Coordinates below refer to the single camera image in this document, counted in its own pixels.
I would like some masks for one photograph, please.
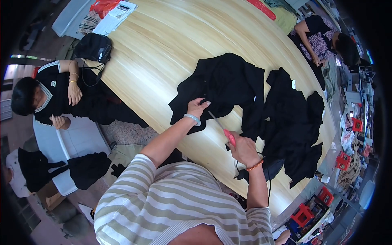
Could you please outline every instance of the beige and white striped sweater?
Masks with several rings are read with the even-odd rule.
[[[213,225],[224,245],[275,243],[269,208],[245,213],[204,167],[179,162],[157,170],[142,154],[102,196],[94,216],[103,245],[165,245],[202,223]]]

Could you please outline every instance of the scissor blade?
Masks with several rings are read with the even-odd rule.
[[[225,130],[225,128],[222,126],[222,124],[220,124],[220,122],[218,121],[218,119],[217,119],[210,111],[208,111],[208,113],[210,113],[211,117],[219,124],[219,126],[220,126],[223,130]]]

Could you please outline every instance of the pink scissors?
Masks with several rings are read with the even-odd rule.
[[[222,124],[220,124],[220,122],[218,121],[218,119],[210,112],[208,111],[208,113],[210,113],[211,117],[219,124],[219,126],[223,129],[223,133],[225,134],[225,136],[229,139],[230,143],[236,147],[236,140],[234,139],[234,136],[230,133],[229,130],[225,129]]]

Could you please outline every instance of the bracelet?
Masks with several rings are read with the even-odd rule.
[[[250,167],[250,168],[247,168],[246,171],[249,172],[249,171],[251,171],[251,170],[257,168],[257,167],[260,166],[263,162],[264,162],[264,160],[262,159],[262,160],[261,160],[260,162],[258,162],[255,166]]]
[[[184,117],[189,117],[189,118],[195,120],[197,122],[196,126],[200,126],[201,125],[200,119],[198,119],[197,117],[195,117],[195,116],[193,116],[191,114],[185,113]]]

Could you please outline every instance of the black hair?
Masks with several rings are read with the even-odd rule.
[[[22,116],[34,113],[34,94],[39,82],[29,76],[22,78],[14,87],[11,97],[11,109]]]
[[[338,40],[336,40],[335,49],[342,56],[343,63],[346,65],[352,66],[358,63],[359,53],[357,45],[350,36],[344,33],[339,33]]]

